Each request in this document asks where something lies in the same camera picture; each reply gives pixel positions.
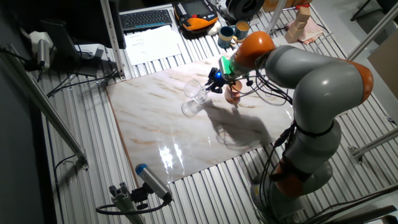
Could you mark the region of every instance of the keyboard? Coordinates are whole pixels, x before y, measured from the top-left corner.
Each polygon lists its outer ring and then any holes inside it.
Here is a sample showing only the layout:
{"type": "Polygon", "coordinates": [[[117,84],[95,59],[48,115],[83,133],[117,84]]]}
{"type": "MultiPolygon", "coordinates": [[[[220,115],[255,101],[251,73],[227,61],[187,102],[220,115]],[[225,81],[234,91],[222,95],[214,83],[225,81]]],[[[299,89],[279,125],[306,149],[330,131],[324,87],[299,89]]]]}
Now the keyboard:
{"type": "Polygon", "coordinates": [[[123,31],[140,30],[169,25],[172,23],[169,12],[165,10],[135,12],[120,15],[123,31]]]}

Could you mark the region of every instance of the orange device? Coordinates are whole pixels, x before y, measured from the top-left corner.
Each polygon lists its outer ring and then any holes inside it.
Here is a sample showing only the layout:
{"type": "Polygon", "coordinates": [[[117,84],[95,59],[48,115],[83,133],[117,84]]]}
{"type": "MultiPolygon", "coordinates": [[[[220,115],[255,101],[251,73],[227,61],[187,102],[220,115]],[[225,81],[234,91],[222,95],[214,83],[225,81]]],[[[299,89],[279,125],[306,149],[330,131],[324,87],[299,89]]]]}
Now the orange device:
{"type": "Polygon", "coordinates": [[[208,0],[176,3],[174,13],[179,25],[191,32],[205,30],[218,20],[217,11],[208,0]]]}

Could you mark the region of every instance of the wooden block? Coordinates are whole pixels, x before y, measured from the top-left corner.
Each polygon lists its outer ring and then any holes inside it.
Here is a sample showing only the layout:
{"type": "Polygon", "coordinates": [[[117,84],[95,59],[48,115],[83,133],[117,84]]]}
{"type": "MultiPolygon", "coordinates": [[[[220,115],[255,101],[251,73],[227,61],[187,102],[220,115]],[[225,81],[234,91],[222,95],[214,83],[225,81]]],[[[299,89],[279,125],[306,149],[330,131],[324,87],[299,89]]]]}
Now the wooden block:
{"type": "Polygon", "coordinates": [[[311,2],[312,2],[312,0],[294,0],[292,6],[301,6],[304,4],[311,3],[311,2]]]}
{"type": "Polygon", "coordinates": [[[307,25],[307,22],[294,21],[293,25],[297,29],[304,29],[305,25],[307,25]]]}
{"type": "MultiPolygon", "coordinates": [[[[287,0],[284,8],[292,7],[294,0],[287,0]]],[[[276,9],[276,5],[278,5],[279,0],[266,0],[262,5],[262,9],[265,12],[274,12],[276,9]]]]}
{"type": "Polygon", "coordinates": [[[307,22],[311,16],[310,8],[300,7],[296,13],[296,21],[307,22]]]}
{"type": "Polygon", "coordinates": [[[285,34],[285,40],[286,40],[286,42],[288,42],[289,44],[291,44],[291,43],[296,42],[296,41],[297,41],[297,38],[294,39],[294,37],[293,37],[289,32],[286,32],[286,34],[285,34]]]}
{"type": "Polygon", "coordinates": [[[293,24],[290,26],[290,29],[287,31],[285,35],[285,39],[288,43],[296,42],[299,37],[304,34],[304,29],[298,29],[293,24]]]}

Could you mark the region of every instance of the monitor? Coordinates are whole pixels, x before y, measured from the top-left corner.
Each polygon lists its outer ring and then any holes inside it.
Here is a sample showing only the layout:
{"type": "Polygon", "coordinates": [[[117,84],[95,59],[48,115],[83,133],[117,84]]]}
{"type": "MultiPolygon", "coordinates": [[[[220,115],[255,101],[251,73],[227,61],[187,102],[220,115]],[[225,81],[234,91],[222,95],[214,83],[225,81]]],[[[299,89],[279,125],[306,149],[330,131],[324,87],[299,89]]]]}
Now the monitor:
{"type": "MultiPolygon", "coordinates": [[[[116,0],[109,0],[119,48],[125,49],[116,0]]],[[[103,44],[111,48],[100,0],[12,0],[9,7],[26,32],[45,32],[42,20],[63,21],[75,44],[103,44]]]]}

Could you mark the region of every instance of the paper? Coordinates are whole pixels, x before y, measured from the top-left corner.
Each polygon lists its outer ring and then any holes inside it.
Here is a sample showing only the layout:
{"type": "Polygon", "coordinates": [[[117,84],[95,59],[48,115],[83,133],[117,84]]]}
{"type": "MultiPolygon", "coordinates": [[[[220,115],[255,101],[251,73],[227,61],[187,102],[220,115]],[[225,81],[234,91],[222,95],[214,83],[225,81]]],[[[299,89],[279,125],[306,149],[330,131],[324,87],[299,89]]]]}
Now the paper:
{"type": "Polygon", "coordinates": [[[180,36],[172,31],[170,26],[127,35],[124,38],[131,65],[138,65],[181,53],[178,47],[180,36]]]}

